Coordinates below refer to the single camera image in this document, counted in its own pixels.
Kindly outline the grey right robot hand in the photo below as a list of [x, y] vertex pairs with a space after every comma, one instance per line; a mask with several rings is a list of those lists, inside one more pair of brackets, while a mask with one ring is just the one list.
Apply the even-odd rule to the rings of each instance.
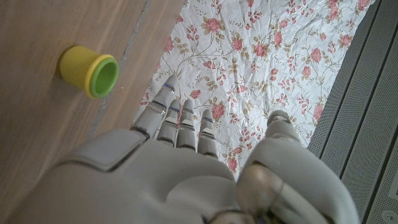
[[210, 110], [173, 99], [169, 77], [131, 129], [115, 129], [55, 164], [8, 223], [358, 223], [340, 178], [304, 148], [286, 112], [234, 177], [218, 160]]

